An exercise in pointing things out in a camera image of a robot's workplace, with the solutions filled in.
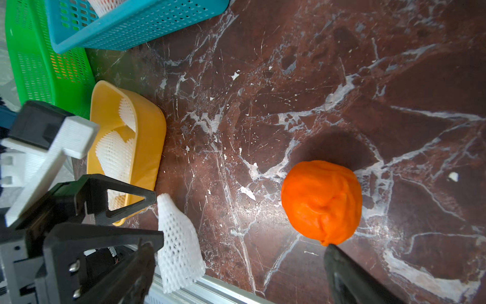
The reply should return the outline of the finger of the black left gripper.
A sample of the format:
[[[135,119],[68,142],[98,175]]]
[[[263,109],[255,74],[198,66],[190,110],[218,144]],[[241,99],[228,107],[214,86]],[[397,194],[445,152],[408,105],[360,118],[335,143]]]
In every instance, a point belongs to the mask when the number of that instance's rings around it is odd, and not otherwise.
[[[63,298],[68,291],[73,293],[73,299],[67,303],[76,303],[76,299],[102,280],[93,283],[86,276],[86,264],[83,261],[85,251],[125,245],[139,246],[147,242],[153,244],[155,256],[164,245],[164,234],[151,230],[67,223],[65,228],[48,234],[44,240],[44,256],[53,256],[56,271],[60,271],[65,263],[71,262],[69,271],[72,276],[67,282],[59,282],[58,287],[59,295]],[[106,275],[121,262],[110,267]]]
[[[86,175],[86,213],[97,225],[121,225],[127,217],[156,203],[156,193],[102,174]]]

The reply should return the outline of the green plastic basket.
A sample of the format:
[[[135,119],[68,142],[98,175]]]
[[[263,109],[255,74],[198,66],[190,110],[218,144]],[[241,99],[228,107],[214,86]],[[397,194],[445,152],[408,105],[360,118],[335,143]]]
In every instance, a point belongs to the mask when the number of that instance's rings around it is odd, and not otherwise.
[[[20,103],[44,101],[89,119],[95,79],[86,52],[53,51],[44,1],[7,1],[5,34]]]

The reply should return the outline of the teal plastic basket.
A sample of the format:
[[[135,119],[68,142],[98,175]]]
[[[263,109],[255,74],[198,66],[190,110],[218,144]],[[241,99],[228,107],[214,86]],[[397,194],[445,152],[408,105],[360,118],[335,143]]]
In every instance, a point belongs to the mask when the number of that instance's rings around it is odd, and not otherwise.
[[[222,14],[228,1],[125,1],[99,17],[88,1],[46,1],[56,53],[73,48],[126,51]]]

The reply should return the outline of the netted orange large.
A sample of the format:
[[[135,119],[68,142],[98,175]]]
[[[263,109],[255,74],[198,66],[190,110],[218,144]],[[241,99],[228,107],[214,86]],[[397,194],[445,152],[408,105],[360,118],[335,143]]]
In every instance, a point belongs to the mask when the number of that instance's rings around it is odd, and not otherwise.
[[[101,18],[123,4],[125,0],[88,0],[88,2],[96,15]]]

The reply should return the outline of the white foam net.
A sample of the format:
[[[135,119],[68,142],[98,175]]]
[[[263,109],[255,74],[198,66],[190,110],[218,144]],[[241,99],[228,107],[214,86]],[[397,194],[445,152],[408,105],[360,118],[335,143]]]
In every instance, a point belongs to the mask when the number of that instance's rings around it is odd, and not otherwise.
[[[102,137],[96,145],[96,156],[103,174],[118,181],[129,183],[134,148],[134,139],[124,141],[115,130]]]
[[[122,122],[130,128],[133,132],[137,131],[137,123],[135,119],[135,112],[132,109],[132,105],[128,99],[122,98],[120,100],[118,114]]]
[[[158,250],[158,267],[163,293],[169,294],[200,280],[206,264],[191,220],[166,193],[157,197],[157,205],[158,230],[164,234],[164,245]]]

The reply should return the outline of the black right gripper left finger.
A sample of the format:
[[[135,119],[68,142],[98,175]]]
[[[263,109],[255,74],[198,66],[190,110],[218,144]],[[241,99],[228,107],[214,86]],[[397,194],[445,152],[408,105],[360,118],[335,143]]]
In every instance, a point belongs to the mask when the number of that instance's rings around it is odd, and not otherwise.
[[[144,303],[153,283],[154,271],[153,244],[141,243],[137,251],[130,254],[75,302]]]

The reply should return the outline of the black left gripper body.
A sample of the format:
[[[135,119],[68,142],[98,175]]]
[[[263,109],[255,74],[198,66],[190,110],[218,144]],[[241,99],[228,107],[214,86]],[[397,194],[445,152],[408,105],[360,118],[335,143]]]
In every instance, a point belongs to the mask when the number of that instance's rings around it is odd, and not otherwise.
[[[42,195],[10,226],[1,215],[1,303],[67,303],[73,293],[59,295],[59,282],[72,276],[71,262],[54,269],[44,256],[44,240],[67,223],[79,225],[91,197],[88,182],[64,182]]]

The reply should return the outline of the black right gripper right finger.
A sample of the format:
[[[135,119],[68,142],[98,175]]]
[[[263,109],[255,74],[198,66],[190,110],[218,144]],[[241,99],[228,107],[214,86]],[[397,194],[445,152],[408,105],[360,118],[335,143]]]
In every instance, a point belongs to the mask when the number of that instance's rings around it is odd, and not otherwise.
[[[338,246],[330,244],[323,260],[335,303],[403,302]]]

